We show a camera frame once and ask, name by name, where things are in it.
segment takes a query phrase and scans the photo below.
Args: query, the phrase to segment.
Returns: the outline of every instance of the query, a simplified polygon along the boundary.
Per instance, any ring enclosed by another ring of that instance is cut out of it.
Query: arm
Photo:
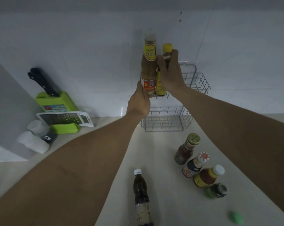
[[[94,225],[149,109],[138,82],[124,117],[65,144],[0,198],[0,225]]]
[[[168,70],[158,56],[161,81],[210,140],[284,211],[284,123],[188,88],[174,50]]]

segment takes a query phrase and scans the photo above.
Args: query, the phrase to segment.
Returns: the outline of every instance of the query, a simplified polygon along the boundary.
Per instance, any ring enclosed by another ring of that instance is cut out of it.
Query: yellow bottle cap
[[[172,52],[173,46],[170,43],[163,44],[163,52],[170,53]]]

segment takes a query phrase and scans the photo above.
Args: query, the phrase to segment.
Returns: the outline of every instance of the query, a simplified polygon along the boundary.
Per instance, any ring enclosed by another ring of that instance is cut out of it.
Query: red label
[[[157,79],[147,81],[141,78],[141,84],[143,88],[147,91],[148,95],[152,95],[155,93],[155,84],[156,84]]]

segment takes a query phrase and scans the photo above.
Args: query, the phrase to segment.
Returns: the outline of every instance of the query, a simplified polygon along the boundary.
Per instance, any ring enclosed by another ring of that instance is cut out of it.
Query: white bottle
[[[38,152],[38,153],[45,153],[50,145],[43,141],[38,136],[34,136],[30,131],[23,132],[17,138],[17,142],[22,143],[27,148]]]

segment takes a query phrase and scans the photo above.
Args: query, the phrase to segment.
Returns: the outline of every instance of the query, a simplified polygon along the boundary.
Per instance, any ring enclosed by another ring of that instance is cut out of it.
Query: grater
[[[48,126],[54,124],[77,124],[94,127],[88,113],[81,111],[37,113],[36,117]]]

